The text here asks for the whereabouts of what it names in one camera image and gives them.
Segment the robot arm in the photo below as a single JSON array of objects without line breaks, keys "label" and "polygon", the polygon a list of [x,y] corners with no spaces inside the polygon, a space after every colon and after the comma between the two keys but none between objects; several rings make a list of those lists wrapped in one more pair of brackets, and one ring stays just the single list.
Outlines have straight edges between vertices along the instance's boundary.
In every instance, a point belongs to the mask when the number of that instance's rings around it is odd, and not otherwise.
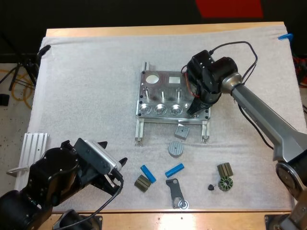
[{"label": "robot arm", "polygon": [[[112,195],[101,207],[103,209],[120,193],[123,179],[119,171],[127,161],[127,158],[120,161],[113,159],[104,150],[106,145],[107,142],[96,143],[79,138],[74,146],[65,141],[60,148],[46,151],[43,158],[31,166],[26,187],[0,197],[0,229],[38,229],[50,217],[54,206],[89,184]],[[120,186],[114,183],[115,178],[120,181]],[[69,227],[70,230],[80,229],[81,226],[83,230],[93,229],[73,210],[60,218],[57,227],[68,228],[71,224],[74,226]]]},{"label": "robot arm", "polygon": [[188,79],[197,89],[189,111],[207,109],[221,93],[230,94],[274,144],[276,172],[298,204],[279,225],[283,230],[307,228],[307,135],[297,132],[268,105],[251,92],[237,72],[235,62],[223,57],[216,62],[204,50],[187,64]]}]

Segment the blue clip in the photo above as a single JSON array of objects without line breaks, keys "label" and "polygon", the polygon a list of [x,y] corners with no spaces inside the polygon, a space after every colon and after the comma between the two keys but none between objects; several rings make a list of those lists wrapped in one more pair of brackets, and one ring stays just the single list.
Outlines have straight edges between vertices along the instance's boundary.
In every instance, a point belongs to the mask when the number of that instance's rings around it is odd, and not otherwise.
[{"label": "blue clip", "polygon": [[141,170],[152,184],[156,181],[155,177],[145,165],[142,165]]},{"label": "blue clip", "polygon": [[183,170],[183,169],[184,169],[183,164],[179,164],[179,165],[175,166],[174,168],[168,170],[165,173],[165,176],[168,178],[168,177],[174,175],[175,173],[177,173],[177,172],[179,172],[180,170]]},{"label": "blue clip", "polygon": [[284,40],[284,39],[289,39],[290,42],[292,42],[293,39],[293,34],[284,34],[278,37],[278,40]]}]

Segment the table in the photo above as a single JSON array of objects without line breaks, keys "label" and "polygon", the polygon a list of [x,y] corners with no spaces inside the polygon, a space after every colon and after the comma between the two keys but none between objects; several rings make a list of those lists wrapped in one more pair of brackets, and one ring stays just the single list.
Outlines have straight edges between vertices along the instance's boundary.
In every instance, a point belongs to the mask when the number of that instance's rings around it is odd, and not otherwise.
[{"label": "table", "polygon": [[[283,22],[226,23],[142,27],[68,28],[48,29],[46,36],[120,36],[120,35],[177,35],[219,32],[261,26],[283,25]],[[104,229],[265,229],[264,215],[281,212],[192,212],[176,213],[172,210],[112,211],[104,213]],[[53,214],[40,229],[51,229],[59,214]]]}]

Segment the gray robot arm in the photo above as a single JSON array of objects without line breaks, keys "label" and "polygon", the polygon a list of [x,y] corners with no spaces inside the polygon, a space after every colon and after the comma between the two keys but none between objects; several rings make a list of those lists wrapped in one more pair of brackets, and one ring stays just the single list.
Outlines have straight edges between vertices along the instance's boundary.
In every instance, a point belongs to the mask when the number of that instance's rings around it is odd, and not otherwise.
[{"label": "gray robot arm", "polygon": [[307,135],[297,132],[242,84],[240,74],[224,78],[221,92],[229,93],[274,144],[273,160],[283,184],[298,201],[279,229],[307,229]]}]

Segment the screw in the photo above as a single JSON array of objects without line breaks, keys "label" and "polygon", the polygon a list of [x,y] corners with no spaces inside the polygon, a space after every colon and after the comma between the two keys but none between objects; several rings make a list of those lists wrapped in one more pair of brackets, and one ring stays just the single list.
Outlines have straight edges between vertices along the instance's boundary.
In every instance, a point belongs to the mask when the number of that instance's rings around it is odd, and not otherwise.
[{"label": "screw", "polygon": [[281,228],[279,227],[279,225],[274,225],[273,229],[274,229],[274,230],[281,230]]}]

